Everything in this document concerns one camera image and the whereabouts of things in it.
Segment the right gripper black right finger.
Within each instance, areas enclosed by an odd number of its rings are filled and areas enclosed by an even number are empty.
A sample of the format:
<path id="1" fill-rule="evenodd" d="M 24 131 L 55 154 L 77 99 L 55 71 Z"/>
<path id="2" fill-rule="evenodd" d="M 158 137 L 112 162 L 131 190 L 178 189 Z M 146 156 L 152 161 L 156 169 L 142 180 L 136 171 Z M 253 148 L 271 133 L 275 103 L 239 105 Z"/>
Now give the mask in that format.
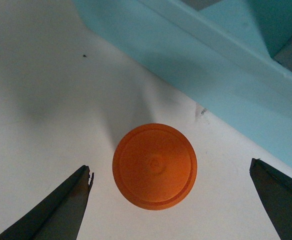
<path id="1" fill-rule="evenodd" d="M 249 174 L 279 238 L 292 240 L 292 178 L 256 158 Z"/>

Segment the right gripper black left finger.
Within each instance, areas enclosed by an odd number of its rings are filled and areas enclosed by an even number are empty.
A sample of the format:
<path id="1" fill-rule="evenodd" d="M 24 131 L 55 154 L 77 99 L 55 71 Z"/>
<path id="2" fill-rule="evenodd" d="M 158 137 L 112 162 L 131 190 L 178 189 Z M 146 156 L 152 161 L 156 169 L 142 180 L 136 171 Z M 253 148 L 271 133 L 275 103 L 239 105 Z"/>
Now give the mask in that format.
<path id="1" fill-rule="evenodd" d="M 94 174 L 81 166 L 53 192 L 0 234 L 0 240 L 75 240 Z"/>

